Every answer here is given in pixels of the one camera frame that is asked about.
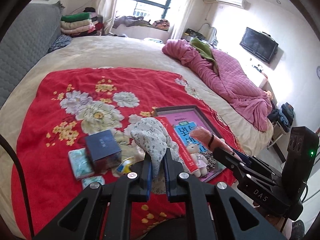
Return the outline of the air conditioner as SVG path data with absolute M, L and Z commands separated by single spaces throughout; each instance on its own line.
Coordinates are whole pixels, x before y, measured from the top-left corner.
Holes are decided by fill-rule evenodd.
M 235 7 L 239 7 L 241 9 L 246 9 L 248 2 L 246 0 L 216 0 L 219 3 L 224 3 L 228 5 L 232 5 Z

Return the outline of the red white tissue box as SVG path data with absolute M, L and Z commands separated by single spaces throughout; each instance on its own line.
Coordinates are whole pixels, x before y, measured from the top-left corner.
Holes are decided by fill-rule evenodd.
M 184 164 L 188 168 L 189 172 L 193 174 L 195 171 L 197 171 L 197 166 L 194 163 L 189 152 L 187 151 L 183 141 L 174 131 L 173 126 L 169 123 L 168 119 L 165 116 L 156 116 L 155 118 L 164 126 L 172 140 L 178 145 L 178 153 L 180 158 L 184 161 Z

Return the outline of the folded clothes stack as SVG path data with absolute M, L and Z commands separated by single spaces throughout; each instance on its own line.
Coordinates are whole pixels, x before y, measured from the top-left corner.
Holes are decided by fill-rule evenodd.
M 93 7 L 85 7 L 83 12 L 61 17 L 61 33 L 71 38 L 100 36 L 103 33 L 103 17 Z

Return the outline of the leopard print scarf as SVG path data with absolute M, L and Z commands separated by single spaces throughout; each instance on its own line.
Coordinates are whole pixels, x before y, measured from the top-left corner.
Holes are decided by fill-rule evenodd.
M 208 170 L 214 170 L 216 167 L 218 167 L 217 161 L 214 159 L 211 152 L 204 152 L 203 156 L 207 160 L 207 168 Z

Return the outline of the green cloth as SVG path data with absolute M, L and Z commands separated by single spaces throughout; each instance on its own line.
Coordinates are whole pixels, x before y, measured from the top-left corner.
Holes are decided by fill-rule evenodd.
M 202 58 L 212 62 L 213 66 L 217 67 L 217 63 L 212 54 L 212 48 L 208 43 L 203 42 L 196 37 L 193 38 L 189 43 L 193 48 L 195 48 L 198 51 Z

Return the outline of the small teal tissue pack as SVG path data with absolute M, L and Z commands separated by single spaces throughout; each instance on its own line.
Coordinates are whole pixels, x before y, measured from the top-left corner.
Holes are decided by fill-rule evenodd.
M 91 183 L 100 183 L 101 185 L 104 185 L 105 180 L 103 176 L 92 176 L 92 177 L 82 179 L 81 183 L 82 183 L 82 188 L 85 189 Z

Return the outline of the wall clock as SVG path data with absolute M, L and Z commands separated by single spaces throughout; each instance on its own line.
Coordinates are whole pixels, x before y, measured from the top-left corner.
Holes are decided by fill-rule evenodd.
M 320 79 L 320 66 L 317 67 L 316 74 L 317 74 L 318 78 Z

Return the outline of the pink teddy bear toy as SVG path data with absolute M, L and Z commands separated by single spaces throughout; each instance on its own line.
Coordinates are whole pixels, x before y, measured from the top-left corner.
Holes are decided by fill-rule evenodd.
M 233 155 L 238 160 L 241 160 L 232 148 L 229 147 L 222 139 L 219 139 L 203 127 L 196 127 L 189 133 L 189 135 L 195 140 L 201 142 L 208 150 L 210 150 L 210 152 L 214 152 L 216 148 L 220 148 L 230 155 Z

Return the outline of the white plush doll purple dress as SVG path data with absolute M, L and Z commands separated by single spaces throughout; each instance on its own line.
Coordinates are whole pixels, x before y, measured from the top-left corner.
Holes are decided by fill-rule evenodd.
M 188 144 L 187 151 L 189 152 L 193 162 L 197 166 L 197 170 L 193 172 L 197 178 L 202 178 L 207 175 L 207 165 L 208 160 L 205 158 L 204 155 L 200 153 L 200 148 L 198 144 Z

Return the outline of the white floral cloth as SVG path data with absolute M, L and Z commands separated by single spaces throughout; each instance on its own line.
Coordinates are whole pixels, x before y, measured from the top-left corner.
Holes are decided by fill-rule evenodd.
M 182 162 L 178 153 L 178 145 L 156 118 L 140 119 L 132 127 L 130 135 L 135 143 L 151 157 L 153 178 L 159 175 L 167 148 L 170 148 L 174 161 Z

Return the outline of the grey quilted headboard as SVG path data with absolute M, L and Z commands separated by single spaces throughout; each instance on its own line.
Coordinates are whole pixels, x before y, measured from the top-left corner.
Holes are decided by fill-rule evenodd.
M 63 9 L 60 1 L 30 3 L 4 35 L 1 40 L 1 105 L 61 35 Z

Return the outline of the beige bed sheet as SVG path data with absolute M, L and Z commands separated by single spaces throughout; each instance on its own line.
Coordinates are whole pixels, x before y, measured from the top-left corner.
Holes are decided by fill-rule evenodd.
M 1 135 L 17 153 L 17 140 L 41 81 L 50 73 L 74 69 L 139 68 L 179 74 L 196 94 L 228 125 L 241 152 L 258 155 L 270 142 L 273 127 L 257 130 L 217 95 L 191 69 L 162 52 L 159 44 L 132 38 L 92 36 L 75 38 L 70 45 L 41 58 L 13 90 L 1 108 Z

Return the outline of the clothes pile on windowsill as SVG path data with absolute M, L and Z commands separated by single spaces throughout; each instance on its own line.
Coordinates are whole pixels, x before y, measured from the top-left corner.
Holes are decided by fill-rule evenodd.
M 168 31 L 170 28 L 169 21 L 165 19 L 157 20 L 153 23 L 151 21 L 144 20 L 143 16 L 135 17 L 135 16 L 121 16 L 114 19 L 113 27 L 117 29 L 120 25 L 125 25 L 126 27 L 134 27 L 134 26 L 141 26 L 141 27 L 150 27 L 156 28 L 164 31 Z

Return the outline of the red floral blanket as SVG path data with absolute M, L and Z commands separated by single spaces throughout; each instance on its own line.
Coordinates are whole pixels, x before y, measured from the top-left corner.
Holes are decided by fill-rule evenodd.
M 81 191 L 68 153 L 85 146 L 85 137 L 114 131 L 123 158 L 141 151 L 130 129 L 160 107 L 195 105 L 228 145 L 241 150 L 227 124 L 179 74 L 139 68 L 84 68 L 48 74 L 40 83 L 17 140 L 39 232 Z

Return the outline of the dark blue box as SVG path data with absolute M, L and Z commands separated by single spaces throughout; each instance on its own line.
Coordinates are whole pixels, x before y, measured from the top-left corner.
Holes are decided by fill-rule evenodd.
M 110 129 L 85 137 L 86 152 L 95 173 L 104 173 L 121 163 L 121 149 Z

